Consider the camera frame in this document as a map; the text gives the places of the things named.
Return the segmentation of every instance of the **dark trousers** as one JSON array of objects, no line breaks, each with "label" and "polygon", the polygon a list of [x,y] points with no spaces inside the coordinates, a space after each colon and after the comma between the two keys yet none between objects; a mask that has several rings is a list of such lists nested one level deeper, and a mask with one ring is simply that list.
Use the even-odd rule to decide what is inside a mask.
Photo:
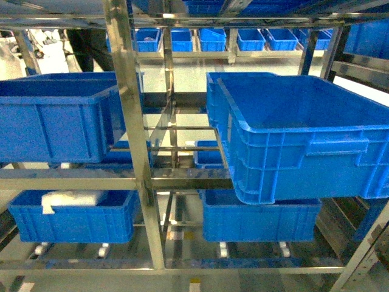
[{"label": "dark trousers", "polygon": [[73,53],[83,72],[93,72],[93,59],[104,71],[114,71],[111,54],[106,44],[105,30],[67,30]]}]

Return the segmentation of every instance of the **empty blue crate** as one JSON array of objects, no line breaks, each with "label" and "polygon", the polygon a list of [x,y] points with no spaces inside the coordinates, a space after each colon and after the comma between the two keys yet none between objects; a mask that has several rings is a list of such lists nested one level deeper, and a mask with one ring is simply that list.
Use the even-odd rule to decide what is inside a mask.
[{"label": "empty blue crate", "polygon": [[125,133],[116,80],[0,82],[1,162],[100,162]]},{"label": "empty blue crate", "polygon": [[[217,141],[196,141],[197,147],[217,147]],[[194,165],[197,169],[223,169],[223,161],[219,151],[195,151],[193,153]]]},{"label": "empty blue crate", "polygon": [[209,242],[302,242],[314,238],[320,200],[251,206],[233,190],[202,190],[202,234]]},{"label": "empty blue crate", "polygon": [[185,2],[186,10],[188,14],[218,14],[222,3],[212,1],[188,1]]},{"label": "empty blue crate", "polygon": [[136,191],[110,190],[97,206],[53,206],[43,214],[42,196],[48,190],[25,190],[9,203],[23,242],[126,243],[139,211]]},{"label": "empty blue crate", "polygon": [[[308,44],[308,29],[295,29],[293,33],[298,38],[300,44],[306,47]],[[315,50],[327,50],[330,41],[331,34],[329,32],[326,30],[319,31]]]},{"label": "empty blue crate", "polygon": [[160,29],[139,29],[136,42],[139,52],[157,52],[159,48]]},{"label": "empty blue crate", "polygon": [[357,242],[363,240],[363,238],[367,235],[367,232],[373,226],[379,214],[388,203],[388,199],[367,200],[367,203],[369,205],[369,209],[365,215],[365,218],[363,218],[362,222],[355,231],[353,237],[353,240]]},{"label": "empty blue crate", "polygon": [[215,95],[219,94],[218,79],[222,77],[234,78],[234,77],[262,77],[262,76],[275,76],[273,73],[267,72],[209,72],[207,73],[207,114],[208,121],[211,127],[216,127],[218,123],[217,111],[219,107],[220,98]]},{"label": "empty blue crate", "polygon": [[265,42],[259,29],[238,30],[238,46],[240,50],[263,50]]},{"label": "empty blue crate", "polygon": [[242,202],[389,197],[386,106],[312,76],[233,75],[216,92],[216,126]]},{"label": "empty blue crate", "polygon": [[189,29],[174,29],[171,31],[173,52],[193,51],[192,31]]},{"label": "empty blue crate", "polygon": [[271,3],[271,4],[256,4],[251,3],[247,6],[240,15],[271,15],[271,14],[287,14],[291,10],[293,4],[289,3]]},{"label": "empty blue crate", "polygon": [[203,52],[223,52],[227,35],[224,29],[200,29],[200,46]]},{"label": "empty blue crate", "polygon": [[298,39],[289,29],[264,29],[271,50],[295,50]]}]

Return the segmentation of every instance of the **metal shelf frame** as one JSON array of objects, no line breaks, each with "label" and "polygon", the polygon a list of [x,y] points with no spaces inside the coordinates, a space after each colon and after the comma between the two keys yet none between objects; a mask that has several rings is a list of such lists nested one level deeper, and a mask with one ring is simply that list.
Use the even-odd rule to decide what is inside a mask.
[{"label": "metal shelf frame", "polygon": [[[228,243],[206,243],[200,240],[204,250],[224,249],[218,257],[205,255],[193,257],[184,256],[185,241],[167,240],[175,236],[185,237],[184,231],[194,233],[193,228],[201,227],[197,218],[186,218],[185,208],[195,205],[191,198],[197,193],[196,189],[231,189],[232,181],[227,169],[201,170],[194,169],[191,156],[180,156],[180,151],[215,150],[215,147],[178,147],[177,132],[181,130],[214,130],[210,127],[178,127],[176,114],[178,109],[190,111],[205,105],[203,92],[179,93],[174,91],[173,58],[180,57],[171,49],[172,27],[229,27],[230,50],[221,55],[209,55],[209,58],[228,58],[230,63],[239,57],[265,57],[267,52],[245,56],[236,46],[236,34],[239,27],[306,27],[310,30],[309,43],[299,52],[301,63],[299,74],[307,75],[315,55],[314,48],[317,41],[317,30],[335,27],[330,48],[325,53],[325,65],[321,77],[333,81],[336,75],[346,77],[371,87],[388,91],[389,62],[373,58],[347,55],[343,49],[349,33],[349,25],[388,18],[388,13],[331,13],[318,11],[317,5],[301,9],[301,14],[291,16],[257,16],[239,17],[239,12],[250,4],[250,0],[226,0],[218,16],[191,16],[176,13],[170,2],[161,2],[161,11],[153,15],[133,15],[129,2],[126,0],[103,0],[104,15],[64,15],[45,14],[31,15],[1,15],[0,27],[13,29],[16,39],[27,65],[29,74],[39,73],[39,67],[29,50],[29,42],[25,38],[24,29],[35,27],[99,27],[107,28],[112,47],[112,57],[122,101],[125,124],[128,131],[131,149],[112,149],[112,151],[131,151],[133,170],[93,170],[82,169],[82,165],[73,165],[71,169],[31,170],[23,169],[22,164],[15,162],[13,170],[0,169],[0,189],[84,189],[84,190],[115,190],[136,189],[140,195],[143,221],[136,224],[136,228],[145,231],[144,239],[148,243],[150,256],[123,259],[121,257],[108,259],[27,259],[20,261],[0,261],[0,273],[18,276],[25,275],[56,275],[56,274],[233,274],[236,272],[247,274],[338,274],[337,280],[325,281],[323,291],[341,291],[352,285],[366,274],[379,259],[387,258],[385,243],[389,233],[389,204],[387,204],[379,218],[370,229],[368,235],[359,244],[352,243],[349,235],[352,230],[345,232],[344,226],[352,229],[354,224],[343,211],[341,204],[336,200],[328,200],[325,208],[319,215],[315,231],[318,242],[322,242],[318,249],[314,243],[291,243],[291,258],[279,255],[274,245],[266,256],[252,257],[248,252],[239,256],[245,245]],[[350,11],[380,6],[386,1],[345,1],[339,9],[351,7]],[[320,1],[319,4],[330,5],[330,0]],[[163,58],[165,64],[166,91],[146,94],[145,105],[162,108],[160,120],[156,127],[148,127],[145,115],[140,105],[137,87],[136,72],[139,72],[138,61],[141,54],[132,49],[131,29],[138,27],[163,27],[163,48],[157,58]],[[195,58],[204,57],[193,53]],[[171,147],[161,147],[165,133],[170,133]],[[148,150],[152,151],[154,167],[151,168],[148,159]],[[159,151],[170,151],[171,156],[158,156]],[[200,209],[191,211],[192,214],[201,214]],[[17,228],[9,212],[0,215],[0,251],[6,248],[7,243],[17,233]],[[339,226],[340,219],[345,224]],[[141,240],[141,235],[134,236],[134,240]],[[329,247],[326,254],[322,251]],[[262,252],[266,245],[255,245],[257,252]],[[303,255],[304,250],[312,249],[309,255]],[[296,264],[296,258],[303,258],[302,263]]]}]

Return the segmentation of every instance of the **rack support beam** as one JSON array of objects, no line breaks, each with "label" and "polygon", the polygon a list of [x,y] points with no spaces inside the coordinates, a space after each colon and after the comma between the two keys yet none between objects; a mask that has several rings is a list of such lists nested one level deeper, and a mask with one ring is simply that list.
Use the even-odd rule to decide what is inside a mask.
[{"label": "rack support beam", "polygon": [[[131,6],[127,6],[126,0],[103,0],[103,6],[126,129],[131,130],[127,132],[128,140],[131,149],[136,150],[131,151],[131,154],[151,258],[154,269],[164,269],[162,231],[159,224],[156,194],[151,185],[150,162],[146,146],[148,134],[144,130],[143,112],[137,85],[136,53],[133,51],[131,43],[130,31],[134,29]],[[133,183],[124,179],[124,185],[127,181],[129,186]]]}]

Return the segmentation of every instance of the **crate handle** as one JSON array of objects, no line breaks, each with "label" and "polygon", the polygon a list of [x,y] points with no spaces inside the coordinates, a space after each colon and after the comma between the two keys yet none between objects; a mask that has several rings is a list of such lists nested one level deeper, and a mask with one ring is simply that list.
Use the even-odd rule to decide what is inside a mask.
[{"label": "crate handle", "polygon": [[366,153],[369,139],[349,138],[339,140],[311,140],[306,147],[307,156],[319,155],[354,155]]}]

